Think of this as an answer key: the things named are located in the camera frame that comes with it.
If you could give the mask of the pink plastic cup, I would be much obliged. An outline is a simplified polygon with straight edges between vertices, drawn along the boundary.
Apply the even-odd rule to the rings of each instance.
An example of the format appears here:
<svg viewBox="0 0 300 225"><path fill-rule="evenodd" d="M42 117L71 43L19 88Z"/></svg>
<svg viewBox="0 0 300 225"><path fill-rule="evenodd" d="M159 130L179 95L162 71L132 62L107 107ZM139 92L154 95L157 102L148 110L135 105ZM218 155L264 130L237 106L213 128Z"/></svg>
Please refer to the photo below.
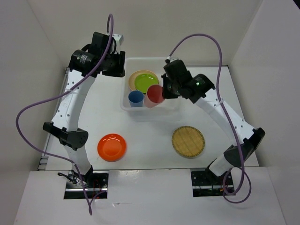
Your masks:
<svg viewBox="0 0 300 225"><path fill-rule="evenodd" d="M164 102L164 100L163 87L161 87L160 85L152 85L146 92L144 105L147 108L153 108Z"/></svg>

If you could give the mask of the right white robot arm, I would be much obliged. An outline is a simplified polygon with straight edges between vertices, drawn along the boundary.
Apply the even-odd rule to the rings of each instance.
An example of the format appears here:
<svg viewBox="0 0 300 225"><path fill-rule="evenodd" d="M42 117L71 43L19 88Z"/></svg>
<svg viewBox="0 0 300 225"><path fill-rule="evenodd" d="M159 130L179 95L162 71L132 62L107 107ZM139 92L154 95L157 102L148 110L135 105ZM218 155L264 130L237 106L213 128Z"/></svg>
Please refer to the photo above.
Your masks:
<svg viewBox="0 0 300 225"><path fill-rule="evenodd" d="M265 131L248 124L224 100L219 100L214 83L204 74L193 77L182 60L166 59L164 70L163 98L189 99L216 122L232 143L206 168L207 182L217 184L225 172L241 167L241 160L246 161L252 155Z"/></svg>

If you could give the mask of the blue plastic cup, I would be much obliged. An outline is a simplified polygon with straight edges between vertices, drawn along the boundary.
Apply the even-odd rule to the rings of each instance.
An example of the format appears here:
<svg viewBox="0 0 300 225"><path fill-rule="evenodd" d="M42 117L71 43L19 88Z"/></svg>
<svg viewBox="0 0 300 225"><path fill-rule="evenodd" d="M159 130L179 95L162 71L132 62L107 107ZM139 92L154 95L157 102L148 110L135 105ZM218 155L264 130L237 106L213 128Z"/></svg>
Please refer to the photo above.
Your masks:
<svg viewBox="0 0 300 225"><path fill-rule="evenodd" d="M134 90L129 93L128 100L131 107L142 107L144 94L141 91Z"/></svg>

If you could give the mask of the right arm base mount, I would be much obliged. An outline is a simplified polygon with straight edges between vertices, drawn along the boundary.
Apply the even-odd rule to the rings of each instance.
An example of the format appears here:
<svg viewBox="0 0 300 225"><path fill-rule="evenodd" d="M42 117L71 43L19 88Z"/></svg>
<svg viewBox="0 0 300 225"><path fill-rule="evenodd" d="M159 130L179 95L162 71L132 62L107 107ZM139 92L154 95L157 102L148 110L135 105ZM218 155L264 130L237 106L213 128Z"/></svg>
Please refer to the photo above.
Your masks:
<svg viewBox="0 0 300 225"><path fill-rule="evenodd" d="M222 196L224 188L230 193L235 191L231 174L226 178L225 185L223 185L225 174L211 179L208 178L204 169L191 170L190 174L193 197Z"/></svg>

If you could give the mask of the lime green plate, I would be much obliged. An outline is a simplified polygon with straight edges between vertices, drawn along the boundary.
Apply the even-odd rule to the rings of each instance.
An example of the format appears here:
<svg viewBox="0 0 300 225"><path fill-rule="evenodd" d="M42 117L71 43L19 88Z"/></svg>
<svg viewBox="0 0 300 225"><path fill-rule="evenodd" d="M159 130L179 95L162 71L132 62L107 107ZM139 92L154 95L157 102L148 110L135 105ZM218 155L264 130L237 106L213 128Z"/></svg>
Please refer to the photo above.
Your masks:
<svg viewBox="0 0 300 225"><path fill-rule="evenodd" d="M138 91L146 93L150 86L159 84L159 81L155 75L144 73L135 78L134 84Z"/></svg>

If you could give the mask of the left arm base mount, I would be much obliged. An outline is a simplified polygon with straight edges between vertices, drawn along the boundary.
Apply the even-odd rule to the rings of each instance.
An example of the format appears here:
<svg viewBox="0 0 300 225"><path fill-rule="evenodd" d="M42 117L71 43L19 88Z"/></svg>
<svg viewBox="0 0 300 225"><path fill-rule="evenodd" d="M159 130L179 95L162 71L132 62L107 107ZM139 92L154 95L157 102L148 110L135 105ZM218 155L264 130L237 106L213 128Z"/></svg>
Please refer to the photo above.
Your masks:
<svg viewBox="0 0 300 225"><path fill-rule="evenodd" d="M67 179L64 199L70 200L85 198L79 178L76 178L71 171L68 171L67 174L58 172L57 175ZM108 181L108 171L94 171L88 183L84 182L87 197L89 199L106 199Z"/></svg>

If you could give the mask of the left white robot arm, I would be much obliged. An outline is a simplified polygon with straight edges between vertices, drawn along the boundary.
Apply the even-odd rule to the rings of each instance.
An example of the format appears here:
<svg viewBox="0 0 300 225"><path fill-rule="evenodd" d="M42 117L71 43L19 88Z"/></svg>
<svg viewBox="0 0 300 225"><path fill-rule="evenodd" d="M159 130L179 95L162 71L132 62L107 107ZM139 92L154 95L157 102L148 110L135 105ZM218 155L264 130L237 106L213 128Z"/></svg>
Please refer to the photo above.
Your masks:
<svg viewBox="0 0 300 225"><path fill-rule="evenodd" d="M80 113L98 74L124 77L125 52L120 46L124 37L94 32L91 44L76 50L69 63L65 95L50 122L43 124L43 130L57 137L64 146L68 157L74 162L72 178L82 187L93 183L93 168L85 149L88 132L79 128Z"/></svg>

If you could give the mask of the beige bear print plate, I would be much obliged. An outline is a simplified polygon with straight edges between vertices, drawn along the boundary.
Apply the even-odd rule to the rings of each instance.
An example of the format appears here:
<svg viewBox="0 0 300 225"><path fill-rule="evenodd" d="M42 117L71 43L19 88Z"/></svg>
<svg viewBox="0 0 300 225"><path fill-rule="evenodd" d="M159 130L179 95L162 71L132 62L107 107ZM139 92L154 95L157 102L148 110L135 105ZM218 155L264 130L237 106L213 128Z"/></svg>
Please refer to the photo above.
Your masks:
<svg viewBox="0 0 300 225"><path fill-rule="evenodd" d="M152 75L155 75L153 72L151 71L148 71L148 70L138 70L136 72L134 72L130 77L129 77L129 80L128 80L128 85L129 85L129 88L130 89L135 89L135 84L134 84L134 81L135 81L135 78L140 75L140 74L144 74L144 73L148 73L148 74L152 74Z"/></svg>

